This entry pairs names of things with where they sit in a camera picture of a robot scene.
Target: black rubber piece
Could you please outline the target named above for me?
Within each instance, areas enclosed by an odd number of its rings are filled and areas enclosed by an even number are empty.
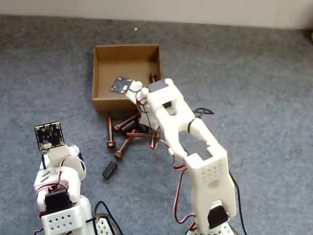
[[[125,126],[122,126],[121,130],[122,132],[124,133],[127,133],[127,132],[131,132],[132,130],[136,129],[137,127],[137,122],[135,120],[127,123]]]
[[[109,179],[114,174],[117,167],[118,167],[117,163],[110,161],[110,163],[102,173],[103,177]]]

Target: gray carpet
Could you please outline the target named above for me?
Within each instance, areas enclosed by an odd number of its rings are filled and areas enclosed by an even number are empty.
[[[164,146],[132,145],[116,174],[106,148],[106,114],[91,103],[92,49],[158,43],[173,78],[228,151],[253,234],[313,230],[313,48],[301,31],[182,23],[0,17],[0,227],[41,228],[33,182],[40,164],[33,126],[60,120],[87,165],[82,194],[104,200],[126,235],[183,234],[172,204],[179,174]],[[184,143],[190,140],[182,136]],[[179,217],[191,211],[185,178]],[[241,234],[239,216],[230,221]]]

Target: black cylinder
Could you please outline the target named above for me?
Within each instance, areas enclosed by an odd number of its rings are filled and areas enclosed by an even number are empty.
[[[110,163],[102,173],[103,177],[109,179],[114,174],[117,167],[117,163],[110,161]]]

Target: bolt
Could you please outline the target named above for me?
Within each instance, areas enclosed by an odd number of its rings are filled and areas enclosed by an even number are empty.
[[[149,82],[150,82],[150,83],[154,83],[154,82],[156,82],[156,81],[157,81],[157,75],[154,74],[154,73],[151,73],[151,74],[149,75]]]
[[[157,140],[161,138],[160,132],[154,132],[153,137]],[[148,133],[126,133],[127,137],[142,137],[142,138],[151,138],[151,134]]]
[[[112,117],[107,118],[107,123],[108,123],[108,141],[107,141],[107,146],[108,148],[114,148],[116,146],[116,142],[113,140],[113,131],[112,131]]]
[[[120,124],[116,124],[116,125],[114,126],[114,130],[115,130],[115,131],[121,131],[121,128],[122,128],[123,126],[125,126],[127,123],[129,123],[129,122],[131,122],[131,121],[133,121],[133,120],[136,120],[136,119],[139,118],[139,117],[140,117],[140,114],[135,114],[135,115],[131,116],[129,119],[127,119],[127,120],[121,122]]]
[[[114,156],[116,156],[117,158],[122,158],[125,149],[127,148],[127,146],[129,145],[129,143],[132,140],[133,140],[133,137],[131,137],[131,136],[127,137],[127,139],[124,141],[124,143],[122,144],[120,149],[115,151]]]

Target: small component in box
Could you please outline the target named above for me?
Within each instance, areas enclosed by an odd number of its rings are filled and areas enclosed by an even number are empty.
[[[34,126],[39,150],[50,149],[65,144],[60,122]]]
[[[111,92],[118,93],[118,94],[125,94],[128,91],[131,83],[133,82],[132,79],[128,79],[125,77],[117,77],[113,86],[111,87]]]

